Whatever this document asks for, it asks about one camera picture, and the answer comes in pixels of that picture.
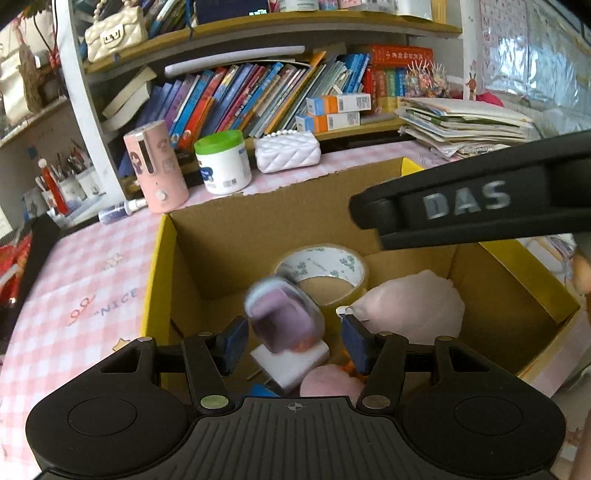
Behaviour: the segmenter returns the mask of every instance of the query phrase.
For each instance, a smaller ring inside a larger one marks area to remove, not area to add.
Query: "white jar with green lid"
[[[195,142],[205,188],[214,195],[227,195],[252,180],[251,166],[240,130],[226,130]]]

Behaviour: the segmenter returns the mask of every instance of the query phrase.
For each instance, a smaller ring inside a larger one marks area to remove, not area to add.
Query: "qr code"
[[[359,110],[367,110],[367,109],[371,108],[369,98],[366,96],[357,97],[357,108]]]

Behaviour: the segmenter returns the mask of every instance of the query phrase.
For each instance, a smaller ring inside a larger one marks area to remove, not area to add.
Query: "table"
[[[425,168],[443,163],[414,141],[375,145],[325,154],[315,167],[254,172],[243,193],[270,192],[403,156]],[[214,199],[200,186],[186,206]],[[54,247],[18,318],[0,372],[0,480],[31,480],[39,473],[24,430],[35,404],[111,354],[120,341],[139,336],[159,224],[160,216],[145,209],[112,225],[96,223]],[[582,337],[591,342],[591,334],[581,333],[586,330],[573,331],[574,343]],[[572,370],[580,356],[557,358],[560,364],[550,365],[551,372],[562,372],[574,361]],[[557,388],[566,377],[544,371],[540,378],[546,387],[550,382]]]

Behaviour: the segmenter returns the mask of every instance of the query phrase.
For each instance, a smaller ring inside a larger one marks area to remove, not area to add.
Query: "pink humidifier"
[[[189,190],[163,120],[129,132],[124,141],[152,212],[170,212],[187,201]]]

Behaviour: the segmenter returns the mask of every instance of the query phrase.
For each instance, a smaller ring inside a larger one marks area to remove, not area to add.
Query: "crosshair symbol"
[[[300,411],[302,408],[304,408],[304,406],[301,403],[298,402],[293,402],[290,403],[287,408],[289,408],[293,413],[295,413],[296,411]]]

